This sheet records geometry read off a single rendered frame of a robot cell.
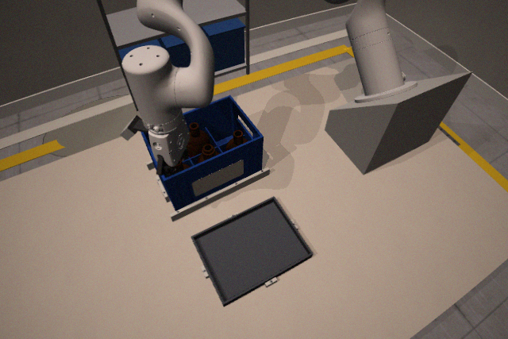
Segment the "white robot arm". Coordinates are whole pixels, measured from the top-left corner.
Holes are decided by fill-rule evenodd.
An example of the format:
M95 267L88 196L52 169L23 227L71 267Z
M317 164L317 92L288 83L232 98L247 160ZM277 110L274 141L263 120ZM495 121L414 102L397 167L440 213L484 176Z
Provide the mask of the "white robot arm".
M417 81L404 83L406 76L399 65L385 2L358 0L346 21L364 89L364 94L354 99L356 103L387 98L418 85ZM175 129L183 119L182 108L207 107L214 96L214 52L206 34L183 11L183 0L137 0L137 17L142 25L183 40L190 49L191 62L189 67L175 67L168 51L155 45L126 54L122 67L141 116L121 132L127 141L137 131L166 133Z

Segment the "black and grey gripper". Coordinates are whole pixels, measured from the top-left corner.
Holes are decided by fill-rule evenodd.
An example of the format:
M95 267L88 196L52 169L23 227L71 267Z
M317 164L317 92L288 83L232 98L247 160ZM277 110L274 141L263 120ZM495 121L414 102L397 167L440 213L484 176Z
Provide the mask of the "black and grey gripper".
M190 140L190 134L184 117L182 123L179 125L166 133L155 133L152 129L148 129L152 153L157 162L157 175L166 174L166 176L169 177L178 173L175 166L180 158L189 158L186 146ZM166 166L165 162L169 166Z

